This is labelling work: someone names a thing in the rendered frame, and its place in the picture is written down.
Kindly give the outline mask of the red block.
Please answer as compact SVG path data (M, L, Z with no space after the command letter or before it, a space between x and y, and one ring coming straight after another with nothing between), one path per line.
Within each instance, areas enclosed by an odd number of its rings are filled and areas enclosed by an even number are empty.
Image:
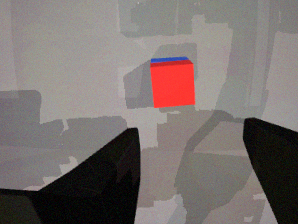
M150 63L154 108L194 104L194 65L190 60Z

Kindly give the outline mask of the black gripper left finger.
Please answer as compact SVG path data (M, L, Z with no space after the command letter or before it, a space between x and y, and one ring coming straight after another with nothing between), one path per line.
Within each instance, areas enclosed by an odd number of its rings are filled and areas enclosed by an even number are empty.
M0 188L0 224L134 224L140 181L140 133L128 128L43 189Z

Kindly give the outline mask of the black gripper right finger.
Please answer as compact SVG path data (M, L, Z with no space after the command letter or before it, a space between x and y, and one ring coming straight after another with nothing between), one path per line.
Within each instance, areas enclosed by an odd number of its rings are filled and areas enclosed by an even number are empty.
M242 140L278 224L298 224L298 132L251 117Z

